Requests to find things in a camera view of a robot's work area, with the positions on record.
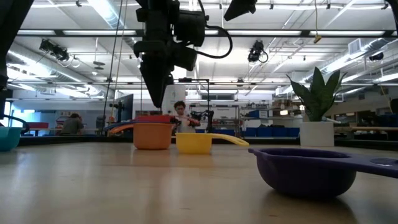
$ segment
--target snake plant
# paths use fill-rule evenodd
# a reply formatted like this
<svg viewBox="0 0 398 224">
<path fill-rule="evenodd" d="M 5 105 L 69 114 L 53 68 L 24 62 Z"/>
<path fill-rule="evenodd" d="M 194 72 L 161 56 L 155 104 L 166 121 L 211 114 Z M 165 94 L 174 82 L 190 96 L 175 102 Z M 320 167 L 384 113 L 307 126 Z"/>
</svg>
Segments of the snake plant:
<svg viewBox="0 0 398 224">
<path fill-rule="evenodd" d="M 333 106 L 335 93 L 341 85 L 340 71 L 334 72 L 327 83 L 319 68 L 315 67 L 310 89 L 294 82 L 289 76 L 294 93 L 300 98 L 305 106 L 305 113 L 310 121 L 321 121 L 323 115 Z"/>
</svg>

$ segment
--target air duct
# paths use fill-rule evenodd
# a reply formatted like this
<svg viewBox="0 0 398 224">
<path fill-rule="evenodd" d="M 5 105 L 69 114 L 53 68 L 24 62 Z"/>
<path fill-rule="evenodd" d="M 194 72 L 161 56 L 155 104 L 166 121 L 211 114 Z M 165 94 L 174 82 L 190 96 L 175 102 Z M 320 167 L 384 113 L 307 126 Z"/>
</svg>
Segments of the air duct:
<svg viewBox="0 0 398 224">
<path fill-rule="evenodd" d="M 93 80 L 76 73 L 69 68 L 64 68 L 59 64 L 47 59 L 46 57 L 42 57 L 41 55 L 34 53 L 31 50 L 26 49 L 25 47 L 13 43 L 11 45 L 10 50 L 8 51 L 7 57 L 11 59 L 11 63 L 19 62 L 19 63 L 28 63 L 33 62 L 35 67 L 40 68 L 41 72 L 48 72 L 51 74 L 55 74 L 53 77 L 56 79 L 69 79 L 73 80 L 74 82 L 93 82 Z M 97 86 L 96 87 L 99 91 L 106 92 L 107 88 L 104 86 Z M 110 94 L 111 97 L 114 95 L 114 91 L 111 90 Z"/>
<path fill-rule="evenodd" d="M 348 44 L 348 50 L 343 52 L 332 60 L 326 62 L 321 67 L 322 75 L 325 80 L 329 79 L 329 76 L 339 69 L 357 61 L 358 59 L 370 57 L 374 54 L 385 52 L 391 47 L 392 44 L 396 44 L 397 39 L 394 38 L 378 38 L 376 40 L 368 39 L 356 39 L 352 43 Z M 306 76 L 300 80 L 295 80 L 297 82 L 310 82 L 312 80 L 313 70 L 311 70 Z M 277 89 L 277 93 L 287 94 L 293 91 L 292 86 L 284 86 Z"/>
<path fill-rule="evenodd" d="M 94 8 L 94 10 L 105 20 L 105 22 L 112 29 L 118 28 L 118 20 L 119 22 L 119 30 L 128 29 L 127 26 L 124 25 L 124 18 L 119 16 L 118 10 L 116 9 L 116 5 L 112 0 L 87 0 L 88 3 Z M 125 43 L 132 49 L 135 40 L 132 37 L 123 37 Z"/>
</svg>

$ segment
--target man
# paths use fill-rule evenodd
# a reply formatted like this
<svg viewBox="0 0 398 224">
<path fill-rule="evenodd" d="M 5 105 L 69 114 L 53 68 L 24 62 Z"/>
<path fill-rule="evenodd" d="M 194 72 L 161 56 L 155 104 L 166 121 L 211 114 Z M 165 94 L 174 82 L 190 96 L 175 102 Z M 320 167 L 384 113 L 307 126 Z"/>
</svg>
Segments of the man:
<svg viewBox="0 0 398 224">
<path fill-rule="evenodd" d="M 177 112 L 176 118 L 181 121 L 181 124 L 177 126 L 178 133 L 195 133 L 195 126 L 200 126 L 200 122 L 194 119 L 190 119 L 185 115 L 185 103 L 178 101 L 174 104 L 174 109 Z"/>
<path fill-rule="evenodd" d="M 73 113 L 70 115 L 69 119 L 67 119 L 63 123 L 61 135 L 77 135 L 81 134 L 81 130 L 84 128 L 83 123 L 81 122 L 81 117 Z"/>
</svg>

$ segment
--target table surface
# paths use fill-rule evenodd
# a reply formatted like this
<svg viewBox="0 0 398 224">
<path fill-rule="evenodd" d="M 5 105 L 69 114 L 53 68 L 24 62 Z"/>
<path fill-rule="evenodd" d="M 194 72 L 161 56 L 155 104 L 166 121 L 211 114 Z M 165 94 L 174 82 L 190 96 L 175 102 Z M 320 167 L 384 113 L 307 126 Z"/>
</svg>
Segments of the table surface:
<svg viewBox="0 0 398 224">
<path fill-rule="evenodd" d="M 0 154 L 0 190 L 2 224 L 398 223 L 398 179 L 358 173 L 336 199 L 290 198 L 261 179 L 247 148 L 231 145 L 211 156 L 128 143 L 20 147 Z"/>
</svg>

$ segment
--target ceiling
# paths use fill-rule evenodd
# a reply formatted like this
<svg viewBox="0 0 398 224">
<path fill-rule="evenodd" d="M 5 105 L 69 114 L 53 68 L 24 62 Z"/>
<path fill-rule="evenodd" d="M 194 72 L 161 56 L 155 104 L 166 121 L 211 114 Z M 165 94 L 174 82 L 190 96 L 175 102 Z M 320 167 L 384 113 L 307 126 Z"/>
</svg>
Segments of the ceiling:
<svg viewBox="0 0 398 224">
<path fill-rule="evenodd" d="M 80 1 L 83 7 L 73 6 L 75 0 L 36 0 L 29 11 L 21 29 L 109 29 L 104 19 L 89 5 L 87 1 Z M 187 7 L 189 0 L 180 0 L 181 5 Z M 209 25 L 223 26 L 225 29 L 310 29 L 316 26 L 316 12 L 313 9 L 312 0 L 274 0 L 274 9 L 270 10 L 269 0 L 258 0 L 255 14 L 245 14 L 232 21 L 223 20 L 223 13 L 230 0 L 202 0 L 205 5 L 206 14 L 210 16 Z M 382 10 L 382 0 L 362 0 L 341 13 L 341 9 L 349 4 L 350 0 L 331 0 L 331 9 L 325 9 L 326 0 L 318 0 L 318 22 L 319 29 L 338 30 L 394 30 L 395 23 L 390 8 Z M 119 7 L 121 1 L 114 1 Z M 71 4 L 72 6 L 53 7 L 53 5 Z M 127 14 L 125 6 L 122 7 L 122 17 L 126 18 L 128 29 L 142 29 L 143 24 L 137 22 L 135 1 L 128 1 Z M 15 43 L 21 45 L 39 55 L 39 45 L 43 38 L 21 37 L 15 38 Z M 80 66 L 68 69 L 87 77 L 90 80 L 103 82 L 111 73 L 112 51 L 114 47 L 113 37 L 100 37 L 98 39 L 98 51 L 95 58 L 96 39 L 93 37 L 46 37 L 52 42 L 66 47 L 68 53 L 80 60 Z M 249 48 L 256 40 L 262 40 L 264 45 L 272 44 L 266 49 L 269 53 L 269 61 L 254 68 L 248 63 Z M 246 82 L 287 82 L 285 76 L 289 74 L 299 80 L 300 77 L 308 75 L 315 66 L 323 66 L 336 60 L 348 50 L 348 44 L 355 38 L 323 38 L 317 44 L 313 39 L 298 38 L 276 38 L 272 37 L 233 37 L 233 51 L 224 59 L 211 59 L 198 56 L 197 78 L 209 78 L 214 82 L 235 82 L 238 78 L 244 78 Z M 125 44 L 121 38 L 116 41 L 116 60 L 114 60 L 112 74 L 116 79 L 119 74 L 120 82 L 139 82 L 141 74 L 138 68 L 139 61 L 133 55 L 132 49 Z M 202 52 L 213 55 L 224 54 L 229 48 L 226 37 L 207 37 L 204 44 L 199 48 Z M 394 58 L 395 49 L 387 51 L 386 58 Z M 53 60 L 49 55 L 44 57 Z M 93 61 L 104 62 L 104 70 L 96 71 Z M 376 66 L 381 62 L 371 62 Z M 345 68 L 349 75 L 365 70 L 364 60 L 358 60 Z M 175 76 L 194 78 L 193 72 L 186 73 L 185 70 L 176 69 Z M 139 86 L 119 86 L 119 88 L 140 88 Z M 234 88 L 236 86 L 214 86 L 212 88 Z M 259 86 L 257 90 L 274 90 L 276 86 Z"/>
</svg>

